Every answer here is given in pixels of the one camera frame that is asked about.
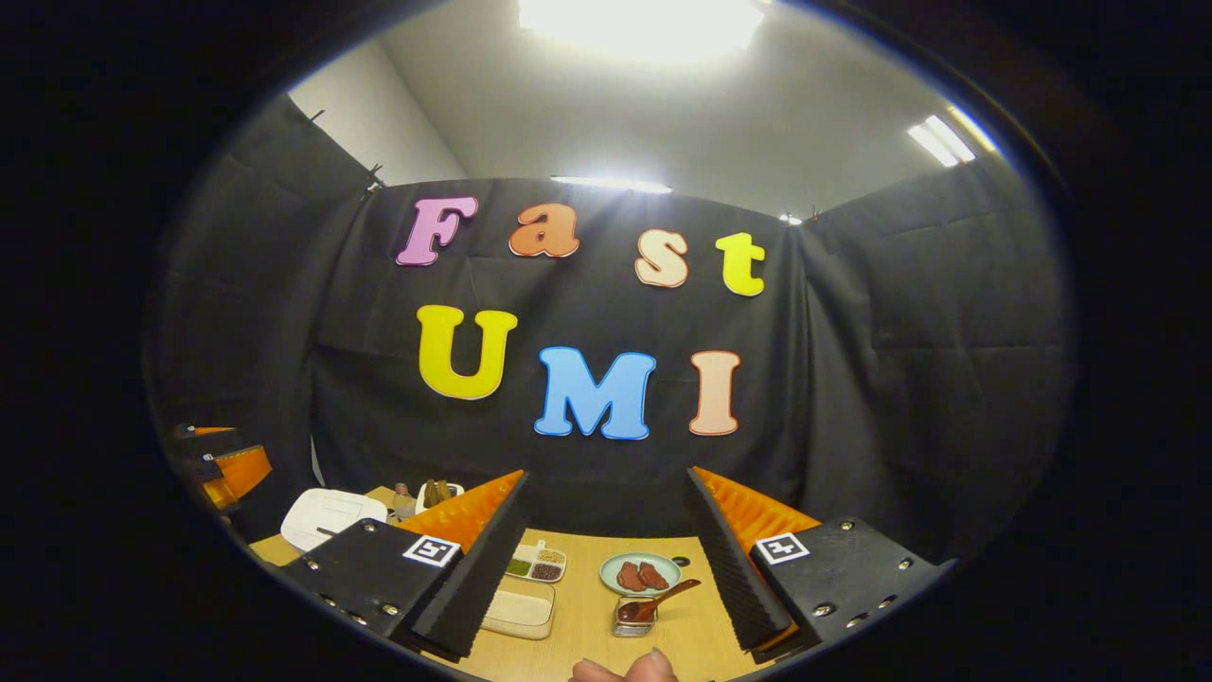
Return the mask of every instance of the finger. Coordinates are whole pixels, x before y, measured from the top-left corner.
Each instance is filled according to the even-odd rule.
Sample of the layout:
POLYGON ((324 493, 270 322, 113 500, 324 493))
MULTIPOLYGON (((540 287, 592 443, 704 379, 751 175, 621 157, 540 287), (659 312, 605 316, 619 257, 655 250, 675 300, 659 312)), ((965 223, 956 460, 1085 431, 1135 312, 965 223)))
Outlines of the finger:
POLYGON ((582 659, 572 666, 572 677, 576 682, 624 682, 622 675, 614 675, 606 666, 589 659, 582 659))
POLYGON ((652 653, 644 654, 631 664, 625 682, 678 682, 678 676, 665 654, 653 647, 652 653))

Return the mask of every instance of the fluorescent light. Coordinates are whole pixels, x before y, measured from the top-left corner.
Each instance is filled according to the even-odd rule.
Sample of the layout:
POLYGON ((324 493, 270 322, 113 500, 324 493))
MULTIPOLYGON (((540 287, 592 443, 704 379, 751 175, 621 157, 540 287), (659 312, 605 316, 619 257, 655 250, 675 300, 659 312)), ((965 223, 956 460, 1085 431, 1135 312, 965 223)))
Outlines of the fluorescent light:
POLYGON ((519 0, 518 6, 522 29, 667 62, 744 50, 764 18, 744 0, 519 0))
POLYGON ((947 147, 944 147, 943 143, 925 127, 920 125, 910 127, 909 136, 916 139, 917 144, 921 144, 927 151, 933 154, 933 156, 938 159, 938 162, 944 166, 951 167, 960 162, 960 160, 951 155, 951 153, 947 150, 947 147))
POLYGON ((640 179, 612 179, 607 177, 572 177, 567 174, 553 174, 551 179, 556 182, 567 182, 568 184, 593 184, 595 187, 613 187, 616 189, 635 189, 636 191, 651 191, 653 194, 669 194, 674 190, 673 187, 668 184, 661 184, 659 182, 644 182, 640 179))
POLYGON ((938 116, 930 116, 926 119, 926 127, 928 127, 936 137, 942 139, 943 144, 947 144, 947 148, 950 149, 953 154, 959 156, 961 161, 967 162, 977 157, 977 155, 972 153, 972 149, 968 149, 968 145, 960 139, 960 136, 955 134, 954 130, 947 127, 943 119, 938 116))
POLYGON ((967 130, 968 133, 972 134, 972 137, 974 137, 977 142, 979 142, 981 145, 985 148, 985 151, 997 151, 997 145, 993 143, 993 139, 989 139, 989 136, 985 134, 983 130, 981 130, 981 126, 977 125, 977 121, 968 118, 968 115, 965 114, 962 110, 960 110, 959 107, 948 107, 947 111, 951 114, 951 116, 955 120, 960 121, 960 125, 962 125, 964 128, 967 130))

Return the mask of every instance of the small glass jar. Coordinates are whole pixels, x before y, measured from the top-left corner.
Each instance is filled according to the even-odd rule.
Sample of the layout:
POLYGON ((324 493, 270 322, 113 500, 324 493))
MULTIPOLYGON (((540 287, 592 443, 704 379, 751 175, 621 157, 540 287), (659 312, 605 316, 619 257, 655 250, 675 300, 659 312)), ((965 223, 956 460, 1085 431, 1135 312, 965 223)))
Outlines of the small glass jar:
POLYGON ((631 602, 651 602, 651 601, 652 597, 619 597, 618 601, 614 603, 614 613, 611 617, 612 623, 614 624, 612 630, 614 632, 614 636, 644 637, 645 635, 647 635, 652 630, 652 627, 657 624, 658 609, 652 611, 652 620, 644 623, 636 623, 631 620, 619 620, 618 609, 622 608, 623 604, 628 604, 631 602))

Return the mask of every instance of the black fabric backdrop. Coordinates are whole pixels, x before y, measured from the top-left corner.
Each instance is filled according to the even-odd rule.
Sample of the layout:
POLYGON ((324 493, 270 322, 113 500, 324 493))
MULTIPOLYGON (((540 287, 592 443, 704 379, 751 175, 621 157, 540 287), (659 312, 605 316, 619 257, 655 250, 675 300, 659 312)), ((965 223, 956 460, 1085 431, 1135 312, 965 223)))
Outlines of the black fabric backdrop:
POLYGON ((864 517, 933 561, 983 546, 1047 466, 1076 373, 1065 277, 1039 205, 997 157, 799 227, 548 180, 368 197, 365 185, 365 168, 284 97, 204 183, 170 256, 164 414, 267 445, 275 471, 246 499, 250 539, 276 532, 293 497, 318 485, 309 434, 333 488, 475 486, 524 468, 537 527, 690 534, 676 487, 697 464, 817 517, 864 517), (396 265, 413 201, 457 195, 475 195, 479 212, 436 246, 438 260, 396 265), (572 256, 509 251, 518 213, 539 202, 577 210, 572 256), (687 239, 682 286, 638 280, 636 239, 650 228, 687 239), (736 231, 766 248, 756 297, 722 281, 714 242, 736 231), (463 374, 479 363, 475 313, 518 315, 496 394, 458 401, 421 380, 416 310, 429 303, 465 314, 452 354, 463 374), (599 382, 619 354, 653 356, 648 439, 536 434, 548 346, 578 349, 599 382), (722 437, 687 429, 690 357, 709 350, 742 359, 741 426, 722 437))

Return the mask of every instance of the spoon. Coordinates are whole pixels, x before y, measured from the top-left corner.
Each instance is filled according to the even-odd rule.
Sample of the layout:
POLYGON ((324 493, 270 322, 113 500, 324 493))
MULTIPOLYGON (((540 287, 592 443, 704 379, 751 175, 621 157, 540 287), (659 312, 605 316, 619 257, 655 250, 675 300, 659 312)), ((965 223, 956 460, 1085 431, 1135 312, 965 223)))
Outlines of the spoon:
POLYGON ((625 620, 628 623, 647 623, 652 620, 652 614, 657 611, 657 604, 668 600, 669 597, 673 597, 674 595, 690 590, 691 588, 698 585, 699 583, 702 581, 691 578, 690 580, 682 580, 681 583, 674 585, 673 588, 669 589, 668 592, 661 595, 659 597, 652 600, 651 602, 625 603, 618 607, 618 619, 625 620))

